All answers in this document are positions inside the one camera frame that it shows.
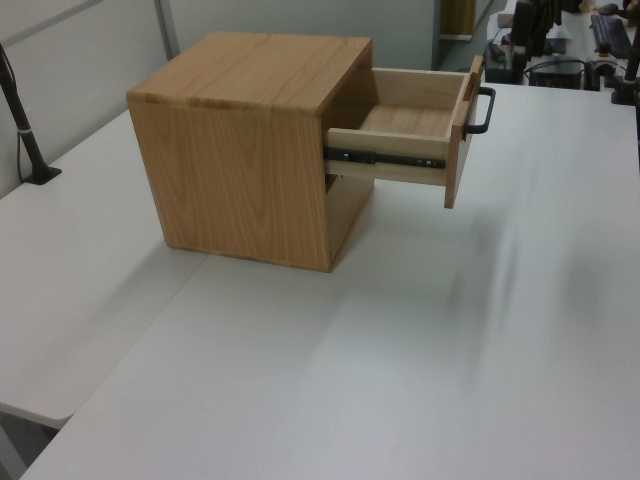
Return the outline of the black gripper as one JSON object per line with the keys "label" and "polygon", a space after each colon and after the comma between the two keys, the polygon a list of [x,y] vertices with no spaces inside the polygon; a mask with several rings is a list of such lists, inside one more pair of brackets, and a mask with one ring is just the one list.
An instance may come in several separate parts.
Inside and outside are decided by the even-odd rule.
{"label": "black gripper", "polygon": [[557,23],[557,2],[517,1],[513,15],[513,45],[511,70],[513,76],[522,76],[527,65],[527,50],[536,50],[537,56],[550,55],[551,43],[546,39]]}

